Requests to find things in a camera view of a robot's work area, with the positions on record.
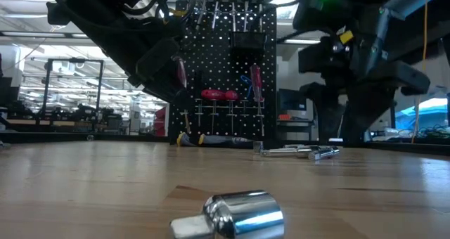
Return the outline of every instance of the black cable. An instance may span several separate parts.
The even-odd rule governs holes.
[[[189,9],[187,10],[187,13],[181,18],[181,21],[184,22],[186,21],[186,19],[194,12],[194,8],[195,8],[195,0],[190,0],[189,1]],[[159,18],[160,16],[160,6],[158,6],[156,8],[156,13],[155,13],[155,17]]]
[[[122,11],[130,14],[130,15],[143,15],[145,13],[147,13],[156,3],[156,0],[151,0],[150,3],[148,3],[148,5],[144,8],[139,8],[139,9],[133,9],[130,8],[126,5],[121,6]]]
[[[164,13],[165,17],[169,17],[169,6],[167,6],[167,0],[156,0],[157,1],[157,7],[162,10],[162,13]]]
[[[253,23],[252,23],[252,25],[250,26],[250,31],[254,31],[254,30],[257,29],[259,20],[260,20],[264,15],[266,15],[267,13],[269,13],[269,12],[271,12],[271,11],[273,11],[273,10],[276,10],[277,8],[293,6],[293,5],[295,5],[295,4],[298,4],[299,2],[300,2],[300,0],[294,0],[294,1],[291,1],[291,2],[289,2],[289,3],[285,3],[285,4],[277,4],[277,5],[273,5],[273,6],[270,6],[270,7],[268,7],[268,8],[265,8],[262,12],[258,13],[258,15],[256,16],[256,18],[253,20]]]

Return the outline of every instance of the black equipment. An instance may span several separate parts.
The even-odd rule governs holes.
[[[280,110],[307,110],[307,99],[299,91],[279,89],[277,95],[278,108]]]
[[[72,113],[60,106],[46,106],[45,112],[41,108],[37,114],[40,115],[40,120],[68,121],[72,119]]]
[[[152,0],[141,9],[130,8],[140,0],[56,0],[47,3],[52,25],[72,21],[100,46],[129,76],[128,81],[146,93],[170,103],[186,106],[190,99],[177,77],[177,62],[172,58],[184,37],[185,24],[192,14],[195,0],[188,10],[175,13],[168,0]],[[158,3],[155,17],[128,18],[141,15]],[[160,10],[164,18],[159,18]]]
[[[101,109],[100,124],[107,124],[108,130],[111,129],[119,130],[120,123],[122,123],[122,116],[120,114],[114,113],[114,109],[112,108]]]
[[[299,72],[321,73],[325,79],[326,85],[300,88],[316,106],[321,144],[338,135],[341,121],[344,142],[362,141],[363,133],[391,106],[398,88],[405,96],[428,92],[430,80],[424,73],[390,60],[385,51],[390,24],[404,20],[425,0],[297,2],[293,22],[297,32],[284,39],[314,30],[328,34],[298,54]],[[347,94],[347,106],[338,103],[340,94]]]
[[[78,109],[72,113],[74,121],[94,122],[97,115],[97,110],[91,106],[79,104]]]

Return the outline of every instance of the computer monitor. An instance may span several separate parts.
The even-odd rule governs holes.
[[[289,89],[278,90],[278,111],[282,110],[307,110],[307,98],[299,91]]]

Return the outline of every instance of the wooden workbench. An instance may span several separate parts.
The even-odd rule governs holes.
[[[281,204],[286,238],[450,238],[446,157],[346,149],[314,163],[101,141],[0,152],[0,238],[166,238],[209,195],[251,189]]]

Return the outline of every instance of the tool holder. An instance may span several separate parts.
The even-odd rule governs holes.
[[[243,31],[244,3],[234,3],[236,34]],[[183,10],[183,2],[176,3],[177,10]],[[253,140],[264,140],[276,137],[276,12],[267,13],[262,17],[263,33],[266,44],[263,51],[247,51],[240,53],[233,50],[231,42],[233,37],[232,3],[223,1],[219,4],[221,14],[216,18],[214,29],[214,0],[206,3],[207,12],[202,16],[201,26],[195,29],[199,12],[194,13],[193,26],[186,28],[186,34],[181,41],[182,50],[179,56],[184,59],[186,68],[187,90],[195,107],[188,110],[188,118],[191,125],[191,136],[221,135],[239,136]],[[253,1],[249,4],[249,16],[247,24],[250,27],[255,21],[258,4]],[[257,102],[253,93],[245,99],[249,86],[240,76],[251,78],[250,66],[253,63],[261,67],[262,76],[262,114],[258,117]],[[212,132],[211,113],[213,102],[201,99],[195,94],[195,71],[202,70],[202,90],[217,89],[220,91],[235,91],[240,100],[233,102],[234,126],[232,131],[230,105],[228,101],[217,101],[216,116],[214,116],[214,132]],[[169,109],[169,137],[175,142],[180,132],[186,132],[184,116],[180,114],[184,110],[170,105]],[[264,121],[265,136],[261,133],[261,120]]]

